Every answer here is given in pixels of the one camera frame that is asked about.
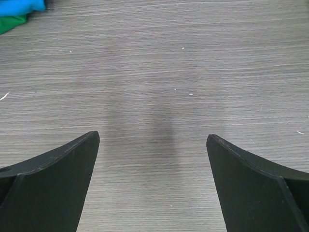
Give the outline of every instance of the table surface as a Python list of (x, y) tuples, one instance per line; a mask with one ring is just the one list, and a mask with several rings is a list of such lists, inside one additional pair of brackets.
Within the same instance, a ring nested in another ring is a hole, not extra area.
[(0, 44), (0, 166), (100, 133), (79, 232), (225, 232), (208, 134), (309, 171), (309, 1), (53, 0)]

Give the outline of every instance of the fabric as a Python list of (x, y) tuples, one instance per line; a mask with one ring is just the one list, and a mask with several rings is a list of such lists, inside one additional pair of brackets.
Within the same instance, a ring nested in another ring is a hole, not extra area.
[(0, 17), (26, 15), (45, 9), (44, 0), (0, 0)]
[(27, 15), (0, 17), (0, 34), (26, 23)]

